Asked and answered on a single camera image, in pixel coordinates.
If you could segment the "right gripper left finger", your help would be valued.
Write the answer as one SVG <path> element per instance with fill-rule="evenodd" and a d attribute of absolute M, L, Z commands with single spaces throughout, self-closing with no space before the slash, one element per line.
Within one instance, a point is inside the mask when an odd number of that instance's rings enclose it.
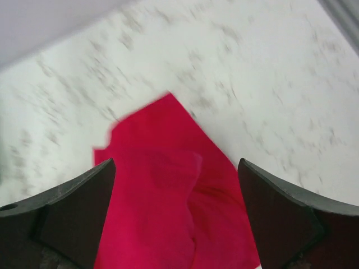
<path fill-rule="evenodd" d="M 78 177 L 1 207 L 1 268 L 93 268 L 116 167 Z"/>

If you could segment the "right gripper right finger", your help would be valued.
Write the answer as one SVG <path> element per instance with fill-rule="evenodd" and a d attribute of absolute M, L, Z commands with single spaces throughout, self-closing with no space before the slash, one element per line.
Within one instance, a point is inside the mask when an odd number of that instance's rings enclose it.
<path fill-rule="evenodd" d="M 358 206 L 241 159 L 239 183 L 262 268 L 358 268 Z"/>

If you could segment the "red t shirt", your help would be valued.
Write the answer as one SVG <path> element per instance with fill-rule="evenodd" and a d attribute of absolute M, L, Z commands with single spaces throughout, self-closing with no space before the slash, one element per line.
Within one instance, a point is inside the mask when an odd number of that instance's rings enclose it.
<path fill-rule="evenodd" d="M 237 170 L 172 95 L 118 122 L 96 268 L 257 268 Z"/>

